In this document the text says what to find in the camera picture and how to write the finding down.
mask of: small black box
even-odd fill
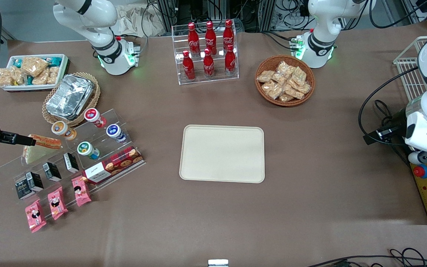
[[[66,168],[69,172],[76,173],[77,171],[79,171],[77,159],[75,158],[75,156],[70,153],[65,153],[64,161],[66,163]]]
[[[28,172],[26,174],[27,184],[29,185],[29,189],[32,191],[39,192],[44,189],[44,185],[42,184],[42,179],[40,179],[39,174],[35,174],[33,172]]]
[[[55,164],[52,164],[50,162],[44,163],[42,165],[44,172],[46,173],[47,179],[51,181],[60,181],[62,179],[59,170],[57,169],[57,166]]]
[[[34,192],[31,189],[29,189],[29,184],[27,184],[26,179],[22,179],[21,181],[18,181],[16,183],[16,192],[17,192],[17,197],[20,200],[23,200],[34,194]]]

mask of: coca-cola bottle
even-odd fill
[[[234,45],[227,46],[227,54],[225,55],[225,74],[233,76],[235,74],[235,54]]]
[[[195,31],[195,24],[190,22],[188,24],[189,35],[187,40],[189,42],[190,53],[192,57],[200,57],[200,44],[199,44],[199,35]]]
[[[189,51],[184,50],[182,51],[182,54],[184,55],[184,59],[182,61],[182,65],[184,67],[185,76],[187,77],[187,81],[194,81],[195,80],[195,71],[193,69],[193,61],[189,57]]]
[[[207,80],[210,80],[215,75],[214,59],[212,59],[210,49],[206,48],[204,52],[205,52],[205,57],[203,58],[203,72],[204,72],[205,78]]]
[[[207,22],[207,32],[205,33],[205,45],[210,51],[212,51],[212,55],[217,54],[217,36],[214,32],[214,23]]]
[[[227,53],[227,45],[234,44],[234,31],[232,30],[232,20],[225,21],[224,30],[224,55]]]

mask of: clear acrylic shelf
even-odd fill
[[[200,51],[201,57],[195,58],[192,57],[193,67],[195,69],[195,80],[188,81],[185,76],[182,59],[182,51],[189,49],[188,42],[188,26],[187,25],[176,25],[172,26],[172,44],[174,47],[174,59],[176,61],[176,68],[178,72],[178,81],[179,85],[184,85],[188,83],[202,83],[202,82],[211,82],[219,80],[230,80],[239,78],[239,63],[238,63],[238,47],[237,47],[237,33],[235,28],[235,22],[232,20],[232,29],[234,31],[234,54],[235,54],[235,74],[233,76],[227,76],[225,74],[225,53],[224,53],[224,30],[225,30],[225,20],[214,20],[213,21],[213,30],[217,37],[217,54],[213,55],[213,64],[215,66],[215,76],[211,79],[206,79],[203,74],[203,58],[205,53],[203,50],[206,48],[205,45],[205,32],[207,31],[206,22],[199,22],[195,24],[195,30],[199,35]]]
[[[107,120],[107,124],[104,128],[97,128],[93,123],[85,122],[84,124],[75,128],[77,131],[77,137],[71,141],[62,141],[62,148],[55,151],[54,153],[42,157],[41,159],[31,164],[26,164],[22,156],[20,156],[17,159],[14,159],[13,161],[8,162],[7,164],[0,167],[0,189],[2,190],[2,193],[11,194],[14,196],[14,203],[15,205],[19,206],[21,214],[24,214],[24,209],[27,206],[29,206],[37,199],[40,199],[40,204],[43,208],[43,214],[46,220],[52,218],[47,195],[55,191],[60,186],[62,186],[62,190],[64,192],[64,202],[70,211],[70,207],[73,206],[73,204],[76,204],[75,193],[73,192],[72,186],[73,178],[81,176],[84,169],[88,169],[89,167],[92,167],[93,165],[98,164],[105,159],[109,159],[112,155],[115,155],[128,147],[134,147],[139,153],[138,148],[134,145],[132,139],[129,136],[129,133],[126,131],[126,122],[121,117],[119,117],[113,109],[103,113],[102,116],[104,116]],[[115,139],[108,137],[108,135],[105,133],[107,126],[114,123],[120,126],[126,135],[126,140],[122,143],[116,142]],[[100,150],[100,157],[98,159],[93,160],[77,153],[77,146],[80,142],[83,141],[90,142],[94,147]],[[64,154],[67,152],[76,157],[79,171],[75,174],[69,172],[66,169]],[[60,181],[54,182],[46,178],[44,169],[42,168],[42,164],[46,162],[51,162],[57,166],[57,169],[59,170],[62,177]],[[98,190],[101,190],[109,184],[113,183],[114,181],[117,181],[124,175],[129,174],[145,163],[146,162],[144,159],[133,163],[130,166],[127,166],[121,172],[108,177],[98,184],[90,184],[87,182],[88,188],[90,189],[90,196]],[[44,189],[42,191],[36,192],[30,197],[27,197],[26,199],[20,200],[17,197],[15,184],[17,181],[25,179],[25,174],[30,171],[40,175]]]

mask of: red cookie box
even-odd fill
[[[121,152],[112,155],[109,159],[95,164],[83,171],[83,176],[89,183],[98,184],[110,176],[116,175],[127,167],[140,162],[143,156],[134,148],[129,146]]]

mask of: wicker basket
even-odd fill
[[[309,93],[307,93],[304,96],[303,99],[293,99],[293,100],[288,101],[288,102],[281,102],[278,100],[274,100],[274,99],[270,98],[268,95],[266,95],[266,93],[261,88],[262,83],[257,81],[256,77],[258,77],[263,71],[276,70],[276,68],[278,67],[279,63],[282,60],[284,62],[288,63],[288,65],[290,65],[290,66],[299,66],[307,74],[306,81],[311,85],[311,90],[309,91]],[[293,56],[276,55],[276,56],[268,57],[258,66],[258,69],[256,70],[255,84],[256,84],[256,89],[258,89],[258,92],[261,93],[261,95],[266,100],[270,101],[271,103],[274,103],[274,104],[280,105],[280,106],[293,106],[293,105],[299,105],[311,97],[312,93],[314,93],[315,78],[314,78],[314,73],[312,72],[311,68],[309,68],[309,66],[307,66],[307,64],[302,62],[301,60],[299,60]]]
[[[97,80],[91,74],[88,74],[85,72],[76,72],[73,75],[88,79],[88,80],[92,81],[93,84],[95,85],[95,90],[92,92],[92,95],[88,99],[88,104],[86,105],[85,110],[87,110],[89,108],[94,108],[96,106],[96,104],[98,103],[98,98],[100,98],[100,86],[98,85]],[[81,122],[83,122],[83,120],[85,120],[85,118],[83,117],[83,114],[85,114],[85,110],[83,110],[83,112],[81,112],[80,115],[73,121],[69,121],[69,120],[66,120],[64,118],[51,115],[49,112],[47,112],[47,106],[46,106],[47,101],[49,101],[49,99],[52,96],[54,96],[54,93],[56,92],[56,90],[58,88],[59,88],[59,85],[57,85],[54,89],[52,89],[52,91],[50,91],[49,95],[46,97],[46,100],[44,101],[44,104],[42,105],[42,116],[50,124],[53,124],[56,121],[63,121],[68,126],[75,127],[75,126],[79,125]]]

